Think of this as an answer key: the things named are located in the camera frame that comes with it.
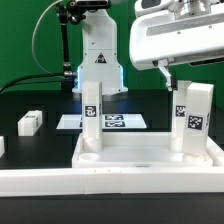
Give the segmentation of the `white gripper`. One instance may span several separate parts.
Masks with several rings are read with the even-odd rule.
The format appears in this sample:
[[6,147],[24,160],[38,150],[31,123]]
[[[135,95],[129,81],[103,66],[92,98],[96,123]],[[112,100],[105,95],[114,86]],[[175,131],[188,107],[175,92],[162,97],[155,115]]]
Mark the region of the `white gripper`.
[[224,0],[137,0],[129,55],[139,70],[158,67],[169,91],[168,65],[224,57]]

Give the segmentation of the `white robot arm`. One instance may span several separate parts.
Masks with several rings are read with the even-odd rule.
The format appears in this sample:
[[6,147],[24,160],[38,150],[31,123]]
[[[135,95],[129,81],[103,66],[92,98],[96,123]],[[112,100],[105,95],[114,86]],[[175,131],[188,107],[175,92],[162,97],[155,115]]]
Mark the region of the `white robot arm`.
[[[116,0],[74,0],[82,22],[83,62],[78,78],[101,81],[105,95],[125,91],[117,62],[117,26],[106,10]],[[224,0],[137,0],[129,55],[138,70],[157,68],[170,91],[178,88],[168,68],[224,57]]]

